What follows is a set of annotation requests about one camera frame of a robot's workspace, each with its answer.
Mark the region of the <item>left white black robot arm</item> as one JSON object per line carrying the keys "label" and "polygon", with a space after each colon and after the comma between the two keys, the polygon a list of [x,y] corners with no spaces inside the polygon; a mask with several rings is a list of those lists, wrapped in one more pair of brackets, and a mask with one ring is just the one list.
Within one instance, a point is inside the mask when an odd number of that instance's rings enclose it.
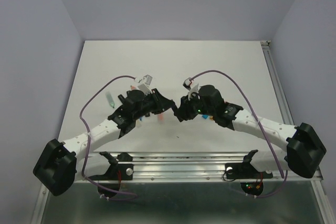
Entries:
{"label": "left white black robot arm", "polygon": [[75,181],[91,178],[85,174],[90,152],[118,140],[135,128],[136,121],[147,114],[161,114],[175,106],[157,89],[135,89],[119,95],[121,105],[94,128],[85,124],[86,132],[62,142],[49,141],[34,169],[34,176],[54,196],[65,193]]}

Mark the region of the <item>yellow clear highlighter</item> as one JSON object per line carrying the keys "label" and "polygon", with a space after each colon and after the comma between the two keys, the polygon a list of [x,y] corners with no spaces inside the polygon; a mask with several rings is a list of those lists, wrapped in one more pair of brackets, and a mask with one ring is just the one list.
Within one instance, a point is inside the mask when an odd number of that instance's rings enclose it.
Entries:
{"label": "yellow clear highlighter", "polygon": [[140,128],[142,126],[142,124],[141,124],[141,122],[139,120],[136,121],[135,125],[136,125],[137,128]]}

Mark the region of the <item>purple cap black highlighter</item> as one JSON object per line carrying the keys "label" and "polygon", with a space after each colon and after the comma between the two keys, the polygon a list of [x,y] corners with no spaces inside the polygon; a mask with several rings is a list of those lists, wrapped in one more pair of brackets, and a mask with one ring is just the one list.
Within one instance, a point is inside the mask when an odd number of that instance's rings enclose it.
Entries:
{"label": "purple cap black highlighter", "polygon": [[173,114],[174,114],[175,116],[178,116],[178,107],[177,107],[176,105],[173,105],[173,106],[171,107],[171,109],[172,109],[172,111],[173,111]]}

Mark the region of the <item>aluminium right side rail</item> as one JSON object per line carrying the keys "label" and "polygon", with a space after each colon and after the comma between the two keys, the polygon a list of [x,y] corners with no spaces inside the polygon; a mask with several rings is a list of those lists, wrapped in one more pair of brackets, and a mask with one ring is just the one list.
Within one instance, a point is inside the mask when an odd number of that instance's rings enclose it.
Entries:
{"label": "aluminium right side rail", "polygon": [[294,121],[289,109],[289,105],[286,99],[286,95],[283,91],[274,60],[272,58],[270,50],[270,42],[261,41],[261,48],[265,57],[267,68],[270,74],[272,85],[275,91],[276,99],[280,108],[281,117],[284,123],[294,125]]}

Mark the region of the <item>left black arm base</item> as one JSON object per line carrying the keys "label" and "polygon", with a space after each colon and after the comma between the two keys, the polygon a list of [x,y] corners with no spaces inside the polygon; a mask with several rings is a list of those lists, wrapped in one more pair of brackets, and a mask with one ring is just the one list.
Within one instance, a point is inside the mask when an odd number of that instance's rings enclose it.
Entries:
{"label": "left black arm base", "polygon": [[132,180],[134,172],[133,157],[128,153],[113,156],[109,152],[95,153],[88,158],[85,175],[92,180],[116,181]]}

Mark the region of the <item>orange black highlighter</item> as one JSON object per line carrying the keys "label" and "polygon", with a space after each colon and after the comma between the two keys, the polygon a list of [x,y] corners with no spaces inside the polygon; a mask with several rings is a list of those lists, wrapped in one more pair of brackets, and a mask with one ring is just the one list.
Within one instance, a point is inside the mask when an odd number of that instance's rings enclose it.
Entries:
{"label": "orange black highlighter", "polygon": [[124,102],[125,102],[125,97],[124,97],[122,94],[118,95],[118,99],[120,100],[120,102],[121,102],[122,104],[124,104]]}

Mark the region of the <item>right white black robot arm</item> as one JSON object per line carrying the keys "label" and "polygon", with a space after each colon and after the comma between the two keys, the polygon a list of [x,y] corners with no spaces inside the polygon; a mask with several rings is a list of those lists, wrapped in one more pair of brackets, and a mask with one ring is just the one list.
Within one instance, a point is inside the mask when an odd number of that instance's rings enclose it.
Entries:
{"label": "right white black robot arm", "polygon": [[211,116],[221,127],[255,136],[278,147],[277,150],[250,151],[241,163],[231,165],[232,179],[252,178],[258,173],[278,169],[312,178],[327,152],[311,125],[287,125],[255,117],[240,105],[224,101],[213,85],[202,86],[181,97],[180,106],[173,108],[173,112],[181,122],[197,115]]}

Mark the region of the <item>peach clear highlighter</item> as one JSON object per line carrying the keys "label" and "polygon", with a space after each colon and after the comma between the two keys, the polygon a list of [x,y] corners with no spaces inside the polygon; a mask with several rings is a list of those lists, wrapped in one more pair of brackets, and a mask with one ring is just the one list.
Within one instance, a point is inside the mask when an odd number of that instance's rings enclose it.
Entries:
{"label": "peach clear highlighter", "polygon": [[163,124],[164,123],[164,115],[163,115],[163,113],[157,115],[157,120],[158,120],[159,124]]}

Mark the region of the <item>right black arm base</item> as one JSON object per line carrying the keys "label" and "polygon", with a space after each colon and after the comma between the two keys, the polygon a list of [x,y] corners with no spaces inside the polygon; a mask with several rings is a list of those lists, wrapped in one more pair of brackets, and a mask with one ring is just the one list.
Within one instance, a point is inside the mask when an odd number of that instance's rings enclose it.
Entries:
{"label": "right black arm base", "polygon": [[252,196],[260,196],[264,189],[264,179],[272,179],[273,173],[266,171],[259,172],[251,164],[252,158],[257,150],[250,151],[244,156],[241,163],[227,163],[222,175],[225,182],[234,182],[237,179],[249,179],[248,182],[241,182],[240,186],[244,193]]}

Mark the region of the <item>aluminium front rail frame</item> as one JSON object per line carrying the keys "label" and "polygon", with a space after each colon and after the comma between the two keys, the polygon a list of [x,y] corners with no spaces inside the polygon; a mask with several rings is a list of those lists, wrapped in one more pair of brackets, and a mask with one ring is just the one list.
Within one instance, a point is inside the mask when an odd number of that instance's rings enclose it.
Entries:
{"label": "aluminium front rail frame", "polygon": [[[241,163],[247,152],[187,152],[187,153],[129,153],[133,160],[118,164],[133,164],[132,180],[125,183],[219,183],[229,163]],[[98,152],[91,154],[87,161],[85,175],[102,175],[110,166],[108,160]],[[298,176],[289,171],[287,181],[322,181],[318,169],[311,179]]]}

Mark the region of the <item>mint green clear highlighter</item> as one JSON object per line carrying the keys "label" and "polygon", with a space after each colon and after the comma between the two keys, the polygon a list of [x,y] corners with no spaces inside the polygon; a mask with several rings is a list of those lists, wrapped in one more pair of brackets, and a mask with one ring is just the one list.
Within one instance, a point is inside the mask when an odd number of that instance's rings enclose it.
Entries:
{"label": "mint green clear highlighter", "polygon": [[114,99],[112,97],[112,94],[109,91],[107,91],[105,93],[105,96],[106,96],[106,99],[107,99],[107,102],[108,102],[109,106],[114,109],[115,108],[115,102],[114,102]]}

